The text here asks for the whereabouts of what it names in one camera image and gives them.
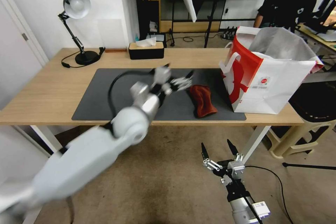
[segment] red towel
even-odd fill
[[[211,103],[211,92],[208,86],[193,85],[190,87],[190,95],[197,103],[197,116],[199,118],[218,112]]]

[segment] shopping bag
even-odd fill
[[[278,114],[310,72],[323,66],[304,40],[283,28],[240,26],[219,66],[235,112]]]

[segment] dark gray desk mat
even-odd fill
[[[72,120],[111,120],[111,112],[107,103],[107,91],[114,78],[128,69],[97,69],[88,88],[80,101]],[[191,69],[172,69],[172,76],[182,77]],[[113,86],[112,99],[117,112],[133,103],[130,93],[131,86],[141,81],[151,85],[153,76],[126,75],[121,77]],[[185,121],[185,120],[246,120],[244,113],[234,113],[229,101],[226,88],[219,69],[195,69],[193,84],[206,85],[211,91],[212,104],[218,112],[197,119],[195,107],[186,91],[174,92],[167,96],[160,107],[155,120]]]

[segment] lamp shade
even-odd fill
[[[63,0],[63,7],[70,18],[81,19],[91,9],[90,0]]]

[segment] table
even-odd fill
[[[0,112],[0,125],[30,125],[53,151],[62,146],[46,125],[102,125],[107,121],[73,121],[71,119],[86,88],[98,68],[155,68],[170,63],[171,68],[218,68],[229,49],[167,48],[163,59],[131,60],[128,52],[104,53],[102,58],[83,68],[64,68],[61,59],[76,52],[63,48]],[[75,65],[74,57],[66,60]],[[152,125],[256,126],[242,150],[245,163],[272,126],[302,124],[300,116],[287,104],[278,115],[246,114],[245,121],[153,121]]]
[[[313,40],[318,43],[320,46],[327,49],[333,55],[336,55],[336,42],[327,42],[320,37],[316,36],[313,32],[311,32],[304,24],[299,24],[300,28],[296,29],[300,32],[305,38],[309,40]],[[304,80],[304,83],[307,82],[324,82],[324,81],[336,81],[336,72],[324,72],[324,73],[315,73],[313,75],[308,75],[308,77]]]
[[[336,42],[327,42],[321,39],[320,37],[316,36],[313,32],[308,30],[307,27],[302,23],[300,23],[299,26],[300,28],[296,30],[299,31],[304,37],[306,37],[307,39],[311,39],[314,42],[317,42],[319,45],[323,46],[331,53],[336,54],[336,48],[334,47],[336,46]]]

